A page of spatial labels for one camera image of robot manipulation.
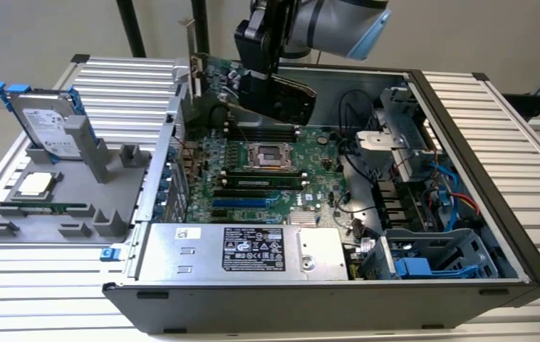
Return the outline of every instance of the motherboard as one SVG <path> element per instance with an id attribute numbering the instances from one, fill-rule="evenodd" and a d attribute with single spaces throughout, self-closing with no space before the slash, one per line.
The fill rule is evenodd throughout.
<path id="1" fill-rule="evenodd" d="M 212 130 L 187 142 L 188 222 L 348 226 L 333 204 L 347 191 L 336 142 L 320 128 L 291 134 L 295 142 L 253 142 Z"/>

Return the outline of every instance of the white label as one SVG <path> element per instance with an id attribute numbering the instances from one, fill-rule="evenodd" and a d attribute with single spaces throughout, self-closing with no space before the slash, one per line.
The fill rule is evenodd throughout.
<path id="1" fill-rule="evenodd" d="M 201 230 L 203 229 L 200 227 L 177 228 L 177 231 L 175 232 L 175 239 L 176 240 L 200 239 Z"/>
<path id="2" fill-rule="evenodd" d="M 36 138 L 44 149 L 57 157 L 80 157 L 80 150 L 69 134 L 64 132 L 61 114 L 48 109 L 23 109 Z"/>

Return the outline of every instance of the sticker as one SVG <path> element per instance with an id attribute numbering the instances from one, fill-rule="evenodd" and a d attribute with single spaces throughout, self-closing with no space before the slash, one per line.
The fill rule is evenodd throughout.
<path id="1" fill-rule="evenodd" d="M 44 149 L 57 157 L 80 157 L 80 150 L 69 134 L 64 132 L 63 115 L 48 109 L 23 109 L 28 126 Z"/>
<path id="2" fill-rule="evenodd" d="M 263 180 L 239 180 L 239 185 L 253 185 L 253 186 L 264 186 L 267 187 L 271 185 L 271 182 L 263 181 Z"/>
<path id="3" fill-rule="evenodd" d="M 201 230 L 203 229 L 200 227 L 180 227 L 175 231 L 175 239 L 200 239 Z"/>
<path id="4" fill-rule="evenodd" d="M 283 228 L 224 228 L 225 271 L 284 271 Z"/>

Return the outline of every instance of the black plastic bracket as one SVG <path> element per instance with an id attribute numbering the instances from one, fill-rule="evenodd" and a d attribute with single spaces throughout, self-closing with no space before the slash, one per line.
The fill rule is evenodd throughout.
<path id="1" fill-rule="evenodd" d="M 85 55 L 83 53 L 76 53 L 73 55 L 73 57 L 71 57 L 71 62 L 72 63 L 87 63 L 89 58 L 91 58 L 91 55 Z"/>
<path id="2" fill-rule="evenodd" d="M 475 77 L 477 81 L 489 81 L 489 77 L 484 73 L 472 73 L 472 77 Z"/>
<path id="3" fill-rule="evenodd" d="M 503 96 L 525 121 L 540 115 L 540 95 L 503 94 Z"/>

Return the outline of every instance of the small circuit board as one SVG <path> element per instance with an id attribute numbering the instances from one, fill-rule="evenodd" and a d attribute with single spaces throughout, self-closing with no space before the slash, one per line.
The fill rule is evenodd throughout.
<path id="1" fill-rule="evenodd" d="M 187 144 L 200 165 L 189 174 L 188 222 L 288 224 L 289 214 L 308 212 L 296 216 L 315 227 L 349 225 L 333 206 L 347 191 L 337 146 L 320 128 L 300 129 L 296 142 L 233 141 L 212 130 Z"/>
<path id="2" fill-rule="evenodd" d="M 240 79 L 247 69 L 243 68 L 240 63 L 204 53 L 197 53 L 193 58 L 200 61 L 200 68 L 203 68 L 203 92 L 209 93 L 223 102 L 237 105 Z"/>

